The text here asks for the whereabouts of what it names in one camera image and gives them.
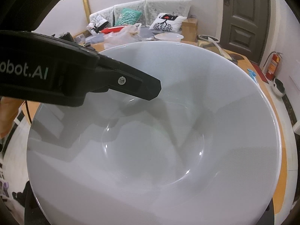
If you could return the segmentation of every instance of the door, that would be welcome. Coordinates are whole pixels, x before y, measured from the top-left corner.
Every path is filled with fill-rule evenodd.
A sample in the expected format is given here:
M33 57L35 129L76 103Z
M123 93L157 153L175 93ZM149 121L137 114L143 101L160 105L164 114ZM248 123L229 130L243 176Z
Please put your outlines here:
M269 19L270 0L223 0L221 46L260 64Z

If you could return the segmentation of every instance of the cushion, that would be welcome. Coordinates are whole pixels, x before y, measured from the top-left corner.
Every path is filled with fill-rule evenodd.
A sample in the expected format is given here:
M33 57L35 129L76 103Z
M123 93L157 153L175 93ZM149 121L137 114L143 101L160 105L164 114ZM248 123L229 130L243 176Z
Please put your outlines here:
M86 29L88 32L90 32L92 35L98 34L101 30L103 30L109 22L103 18L101 15L97 15L92 22L88 24Z
M107 27L112 27L114 23L114 13L113 7L109 7L103 10L100 10L96 13L90 15L90 22L92 22L98 15L101 15L104 19L108 21Z
M115 26L119 25L134 25L141 17L142 12L130 9L130 8L124 8L118 18L118 20L115 23Z
M187 17L192 0L146 0L146 26L150 26L159 13L176 14Z
M141 17L137 21L137 23L141 23L142 26L146 26L146 18L145 18L145 12L144 12L144 6L145 6L146 0L140 0L140 1L135 1L135 2L128 2L128 3L122 3L115 5L113 7L114 11L114 16L115 19L117 20L122 13L124 8L130 8L136 11L139 11L142 13Z
M178 32L181 28L182 22L186 19L187 17L160 13L149 29L156 31Z

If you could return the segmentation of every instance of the fire extinguisher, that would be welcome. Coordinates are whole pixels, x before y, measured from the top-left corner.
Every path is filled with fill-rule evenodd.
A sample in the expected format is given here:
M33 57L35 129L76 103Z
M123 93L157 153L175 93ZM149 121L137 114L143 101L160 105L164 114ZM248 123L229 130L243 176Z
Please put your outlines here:
M281 56L281 52L271 52L270 54L269 54L269 56L268 56L268 58L267 58L267 60L266 60L266 62L265 62L265 65L266 65L266 63L267 63L267 61L268 61L268 59L269 59L269 57L271 56L271 54L273 53L273 56L272 56L272 60L271 60L271 63L270 63L270 65L269 65L269 67L268 67L268 71L267 71L267 73L266 73L266 78L268 79L268 80L273 80L274 79L274 77L275 77L275 72L276 72L276 70L277 70L277 68L278 68L278 65L279 65L279 62L280 62L280 59L282 58L282 56Z

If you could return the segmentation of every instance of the wooden post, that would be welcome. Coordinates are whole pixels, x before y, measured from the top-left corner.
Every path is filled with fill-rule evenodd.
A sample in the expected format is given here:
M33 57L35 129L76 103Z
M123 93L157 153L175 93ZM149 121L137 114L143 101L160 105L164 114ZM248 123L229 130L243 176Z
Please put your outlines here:
M91 8L90 8L89 0L82 0L82 1L83 1L84 11L86 15L86 20L88 23L90 23Z

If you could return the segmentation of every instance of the screw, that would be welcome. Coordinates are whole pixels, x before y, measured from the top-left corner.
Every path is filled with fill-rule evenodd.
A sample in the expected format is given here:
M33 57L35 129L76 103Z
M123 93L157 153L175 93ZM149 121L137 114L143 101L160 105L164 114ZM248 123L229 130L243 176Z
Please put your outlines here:
M122 85L125 84L125 83L126 83L126 78L125 78L125 77L122 76L122 77L120 77L120 78L118 79L118 84L119 84L119 85L122 86Z

